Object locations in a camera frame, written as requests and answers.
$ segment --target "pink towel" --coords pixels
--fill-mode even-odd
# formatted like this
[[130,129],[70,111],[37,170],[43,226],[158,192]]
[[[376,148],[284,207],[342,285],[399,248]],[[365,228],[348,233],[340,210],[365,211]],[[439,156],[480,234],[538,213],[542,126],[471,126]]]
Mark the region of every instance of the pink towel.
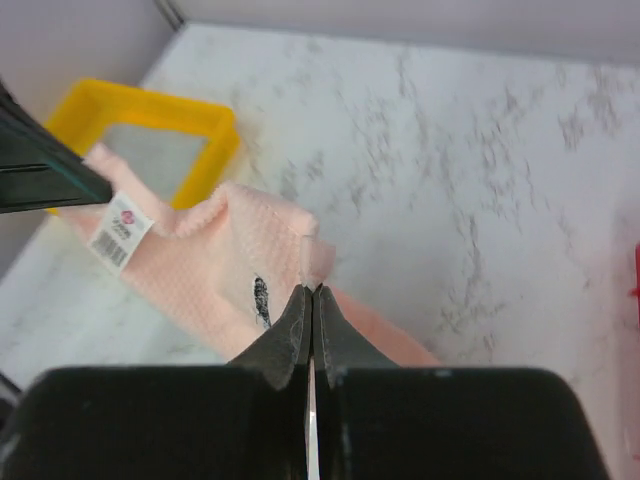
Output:
[[[225,182],[208,200],[175,211],[105,147],[95,147],[86,164],[155,222],[122,278],[228,359],[277,321],[296,285],[313,290],[331,271],[334,249],[317,239],[317,221],[289,202]],[[68,207],[60,216],[88,242],[105,210]],[[332,290],[345,318],[390,359],[401,365],[437,364],[400,329]]]

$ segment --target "yellow plastic frame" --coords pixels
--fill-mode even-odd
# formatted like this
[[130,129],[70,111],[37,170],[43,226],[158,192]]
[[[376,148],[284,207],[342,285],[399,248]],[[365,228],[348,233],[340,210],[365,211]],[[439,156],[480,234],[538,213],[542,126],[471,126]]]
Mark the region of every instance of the yellow plastic frame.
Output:
[[176,209],[205,200],[240,142],[233,111],[93,78],[76,82],[46,128],[78,155],[85,155],[108,127],[128,123],[205,137],[207,143],[171,200]]

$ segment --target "white wall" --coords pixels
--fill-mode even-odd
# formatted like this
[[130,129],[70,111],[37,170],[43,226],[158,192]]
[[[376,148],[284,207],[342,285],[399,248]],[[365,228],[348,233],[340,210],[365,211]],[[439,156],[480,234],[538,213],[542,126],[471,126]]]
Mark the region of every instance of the white wall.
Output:
[[[0,77],[42,121],[79,77],[137,82],[172,33],[153,0],[0,0]],[[42,215],[0,216],[0,277]]]
[[637,0],[174,0],[190,20],[640,63]]

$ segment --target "barcode label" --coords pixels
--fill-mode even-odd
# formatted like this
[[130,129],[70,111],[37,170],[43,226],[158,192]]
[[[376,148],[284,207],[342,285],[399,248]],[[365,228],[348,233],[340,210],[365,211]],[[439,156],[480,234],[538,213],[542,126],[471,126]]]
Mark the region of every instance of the barcode label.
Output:
[[119,275],[152,225],[124,192],[118,192],[89,240],[89,249]]
[[120,267],[122,261],[127,258],[127,252],[107,232],[100,232],[91,246],[98,255],[107,257],[116,267]]

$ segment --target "white marble countertop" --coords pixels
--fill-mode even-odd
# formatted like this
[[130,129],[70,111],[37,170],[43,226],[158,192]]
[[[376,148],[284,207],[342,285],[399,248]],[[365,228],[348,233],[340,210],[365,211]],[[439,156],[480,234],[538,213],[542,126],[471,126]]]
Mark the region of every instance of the white marble countertop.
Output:
[[[318,216],[335,284],[446,363],[558,372],[613,478],[637,478],[638,70],[190,25],[144,86],[230,105],[229,176]],[[220,361],[56,218],[0,304],[0,369],[23,385],[55,365]]]

